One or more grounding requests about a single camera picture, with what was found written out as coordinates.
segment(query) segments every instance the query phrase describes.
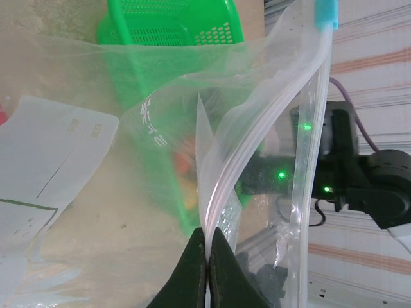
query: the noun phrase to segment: green plastic basket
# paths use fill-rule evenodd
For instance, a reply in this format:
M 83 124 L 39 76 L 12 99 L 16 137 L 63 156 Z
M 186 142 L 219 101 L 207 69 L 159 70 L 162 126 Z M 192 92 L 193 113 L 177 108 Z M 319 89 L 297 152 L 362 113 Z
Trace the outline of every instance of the green plastic basket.
M 243 41 L 240 18 L 233 0 L 109 0 L 109 14 L 98 26 L 99 44 L 140 44 L 151 46 L 190 46 L 210 44 L 233 44 Z M 121 86 L 122 72 L 118 65 L 107 58 L 108 67 L 116 87 L 123 110 L 143 102 L 156 88 L 167 80 L 159 80 L 158 75 L 151 77 L 150 68 L 144 67 L 139 59 L 128 59 L 137 76 L 139 99 L 130 99 L 131 93 Z M 178 67 L 167 67 L 180 76 Z M 192 68 L 202 69 L 202 61 Z M 179 127 L 187 117 L 195 116 L 183 110 L 170 110 L 166 119 L 157 119 L 156 129 L 170 125 Z M 184 233 L 191 235 L 200 222 L 198 211 L 187 211 L 183 193 L 174 172 L 172 153 L 166 147 L 158 147 L 152 139 L 138 140 L 137 148 L 145 168 L 148 183 L 167 183 L 161 193 L 153 189 L 154 202 L 164 210 L 179 218 Z

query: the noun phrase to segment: white paper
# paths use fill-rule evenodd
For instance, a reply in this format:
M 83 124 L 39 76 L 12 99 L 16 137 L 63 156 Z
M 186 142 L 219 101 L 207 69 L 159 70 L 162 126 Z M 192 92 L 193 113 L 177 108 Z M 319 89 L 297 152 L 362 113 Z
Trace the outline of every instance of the white paper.
M 113 115 L 23 97 L 0 126 L 0 306 L 21 285 L 26 249 L 91 178 L 112 144 Z

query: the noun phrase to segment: red object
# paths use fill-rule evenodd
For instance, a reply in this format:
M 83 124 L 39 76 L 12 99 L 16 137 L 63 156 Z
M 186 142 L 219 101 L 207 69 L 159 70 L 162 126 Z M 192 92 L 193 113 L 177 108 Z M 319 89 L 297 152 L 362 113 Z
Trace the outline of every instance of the red object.
M 0 125 L 7 121 L 6 112 L 0 111 Z
M 191 169 L 191 162 L 181 153 L 174 153 L 174 168 L 178 175 L 185 175 Z

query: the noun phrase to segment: black cable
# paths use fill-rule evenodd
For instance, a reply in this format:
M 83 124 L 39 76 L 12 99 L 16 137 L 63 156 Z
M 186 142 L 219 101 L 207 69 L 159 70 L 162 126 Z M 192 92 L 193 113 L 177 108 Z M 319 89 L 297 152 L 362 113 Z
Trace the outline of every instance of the black cable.
M 281 197 L 282 197 L 282 196 L 278 196 L 278 197 L 275 199 L 275 202 L 274 202 L 275 211 L 276 211 L 277 214 L 280 216 L 281 220 L 283 220 L 283 221 L 286 222 L 286 223 L 290 223 L 290 220 L 289 220 L 287 217 L 285 217 L 284 214 L 283 214 L 283 213 L 281 212 L 281 210 L 280 210 L 280 206 L 279 206 L 279 204 L 278 204 L 278 201 L 279 201 L 279 199 L 280 199 Z M 327 217 L 326 217 L 326 215 L 321 211 L 321 209 L 320 209 L 320 207 L 319 207 L 319 201 L 320 201 L 320 200 L 317 200 L 317 201 L 315 202 L 315 204 L 314 204 L 314 209 L 321 215 L 321 221 L 320 221 L 319 223 L 314 224 L 314 225 L 309 225 L 310 227 L 319 227 L 319 226 L 322 226 L 324 223 L 326 223 Z
M 280 206 L 278 205 L 278 200 L 280 200 L 280 198 L 283 196 L 278 196 L 277 199 L 275 199 L 275 211 L 277 212 L 277 214 L 280 216 L 281 220 L 285 221 L 286 223 L 290 223 L 290 220 L 284 216 L 284 214 L 281 212 L 280 210 Z
M 314 204 L 314 209 L 321 215 L 321 221 L 319 223 L 316 223 L 314 225 L 309 225 L 310 227 L 319 227 L 322 226 L 324 223 L 326 223 L 327 217 L 326 215 L 321 211 L 319 207 L 319 201 L 317 200 Z

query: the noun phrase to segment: beige surface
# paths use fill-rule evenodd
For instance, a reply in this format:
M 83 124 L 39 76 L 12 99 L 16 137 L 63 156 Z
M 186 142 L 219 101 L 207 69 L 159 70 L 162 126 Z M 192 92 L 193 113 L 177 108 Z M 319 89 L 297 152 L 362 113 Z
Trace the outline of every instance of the beige surface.
M 235 0 L 245 40 L 264 37 L 264 1 Z
M 268 205 L 268 198 L 266 196 L 255 196 L 247 207 L 242 210 L 238 243 L 249 239 L 254 234 L 268 227 L 270 215 Z
M 247 40 L 264 35 L 263 0 L 236 0 Z M 32 33 L 96 42 L 107 0 L 1 0 L 0 31 Z
M 1 0 L 0 31 L 25 30 L 96 42 L 97 24 L 107 13 L 105 2 Z M 264 34 L 263 1 L 256 2 L 237 0 L 246 39 Z M 36 279 L 41 272 L 43 279 L 81 270 L 66 284 L 64 294 L 98 299 L 94 307 L 135 307 L 150 298 L 169 277 L 187 241 L 176 220 L 147 206 L 132 185 L 136 170 L 127 164 L 133 159 L 130 152 L 122 148 L 107 155 L 49 230 L 41 253 L 52 263 L 30 272 Z M 246 235 L 257 231 L 253 221 L 262 221 L 261 211 L 259 203 L 247 209 L 246 216 L 255 219 L 245 224 Z

